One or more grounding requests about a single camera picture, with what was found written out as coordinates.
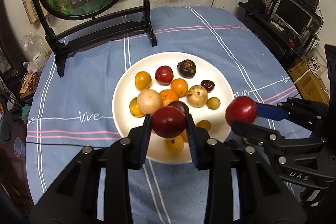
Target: floor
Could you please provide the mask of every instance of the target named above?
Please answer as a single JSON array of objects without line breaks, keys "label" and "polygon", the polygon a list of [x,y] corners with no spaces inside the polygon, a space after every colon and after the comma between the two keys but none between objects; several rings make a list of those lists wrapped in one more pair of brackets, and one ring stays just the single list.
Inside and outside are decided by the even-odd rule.
[{"label": "floor", "polygon": [[11,139],[0,143],[0,182],[8,192],[16,207],[29,215],[34,207],[26,174],[26,159],[17,157],[14,152],[14,142],[19,137],[26,141],[27,126],[22,120],[13,122]]}]

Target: clear plastic bag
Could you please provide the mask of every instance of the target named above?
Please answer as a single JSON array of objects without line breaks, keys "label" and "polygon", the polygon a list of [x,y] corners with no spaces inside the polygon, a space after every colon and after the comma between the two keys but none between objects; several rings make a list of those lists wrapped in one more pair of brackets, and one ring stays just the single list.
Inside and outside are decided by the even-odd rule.
[{"label": "clear plastic bag", "polygon": [[22,40],[24,51],[28,55],[30,61],[23,65],[28,72],[41,72],[47,62],[47,52],[51,49],[46,40],[34,32],[29,32]]}]

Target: monitor screen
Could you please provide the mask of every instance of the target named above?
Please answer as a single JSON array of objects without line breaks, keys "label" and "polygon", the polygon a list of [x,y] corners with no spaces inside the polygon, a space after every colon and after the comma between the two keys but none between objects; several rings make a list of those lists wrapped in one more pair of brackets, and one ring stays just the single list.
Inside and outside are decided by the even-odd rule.
[{"label": "monitor screen", "polygon": [[291,0],[280,0],[275,14],[298,35],[308,26],[312,17]]}]

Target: black hat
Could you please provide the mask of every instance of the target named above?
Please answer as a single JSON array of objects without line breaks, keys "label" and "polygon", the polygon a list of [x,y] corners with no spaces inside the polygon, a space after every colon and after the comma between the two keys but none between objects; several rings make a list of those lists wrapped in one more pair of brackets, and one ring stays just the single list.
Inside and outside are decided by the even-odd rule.
[{"label": "black hat", "polygon": [[238,5],[252,14],[265,14],[266,12],[266,4],[262,0],[248,0],[246,3],[239,2]]}]

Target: plate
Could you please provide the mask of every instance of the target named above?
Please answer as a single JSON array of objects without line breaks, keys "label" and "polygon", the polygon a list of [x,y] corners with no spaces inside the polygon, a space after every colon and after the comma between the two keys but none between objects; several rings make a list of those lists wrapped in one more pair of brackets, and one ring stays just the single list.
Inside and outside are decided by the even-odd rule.
[{"label": "plate", "polygon": [[[196,74],[191,79],[183,78],[177,71],[177,64],[185,59],[190,59],[196,64]],[[150,55],[132,65],[120,78],[112,99],[112,114],[115,126],[118,132],[124,138],[127,137],[129,131],[134,127],[139,127],[143,124],[144,117],[136,118],[129,111],[130,101],[139,95],[139,91],[135,87],[134,78],[139,71],[147,71],[152,77],[150,89],[160,92],[170,88],[170,85],[160,85],[155,80],[155,72],[160,66],[170,66],[174,73],[174,79],[183,78],[187,81],[189,88],[193,85],[199,85],[202,80],[212,80],[215,83],[215,88],[209,93],[209,98],[218,97],[220,99],[220,107],[217,110],[211,110],[206,105],[201,108],[191,106],[186,97],[180,98],[180,101],[185,102],[194,122],[201,120],[209,120],[211,122],[211,130],[209,135],[223,142],[229,135],[231,128],[225,120],[225,110],[230,102],[234,99],[231,86],[227,82],[223,74],[212,64],[197,56],[186,54],[183,52],[162,52]],[[164,164],[183,164],[191,162],[189,145],[184,144],[182,152],[172,155],[163,149],[163,138],[151,134],[151,139],[148,146],[147,158],[164,163]]]}]

